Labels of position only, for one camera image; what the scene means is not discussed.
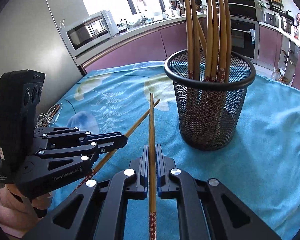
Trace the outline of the pink sleeve forearm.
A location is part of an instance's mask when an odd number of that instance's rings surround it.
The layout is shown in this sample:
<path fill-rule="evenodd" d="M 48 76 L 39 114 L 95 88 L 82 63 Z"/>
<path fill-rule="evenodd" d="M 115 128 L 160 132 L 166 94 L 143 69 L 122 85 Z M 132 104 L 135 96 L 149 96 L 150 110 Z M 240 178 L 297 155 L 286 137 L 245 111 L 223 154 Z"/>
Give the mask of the pink sleeve forearm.
<path fill-rule="evenodd" d="M 16 200 L 4 186 L 0 188 L 0 227 L 14 237 L 21 238 L 47 214 L 47 209 L 32 207 L 29 198 Z"/>

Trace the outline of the person's left hand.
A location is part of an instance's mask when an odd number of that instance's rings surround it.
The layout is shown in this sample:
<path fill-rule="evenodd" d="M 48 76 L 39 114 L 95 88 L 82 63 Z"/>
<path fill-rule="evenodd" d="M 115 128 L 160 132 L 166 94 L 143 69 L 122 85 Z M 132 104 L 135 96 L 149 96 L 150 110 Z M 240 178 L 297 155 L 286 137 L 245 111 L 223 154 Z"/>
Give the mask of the person's left hand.
<path fill-rule="evenodd" d="M 11 195 L 18 201 L 24 203 L 27 199 L 14 184 L 6 184 L 5 187 L 8 189 L 8 191 L 11 193 Z M 32 207 L 35 207 L 39 210 L 45 210 L 48 209 L 51 206 L 53 200 L 53 194 L 51 192 L 46 193 L 42 196 L 30 199 L 30 204 Z"/>

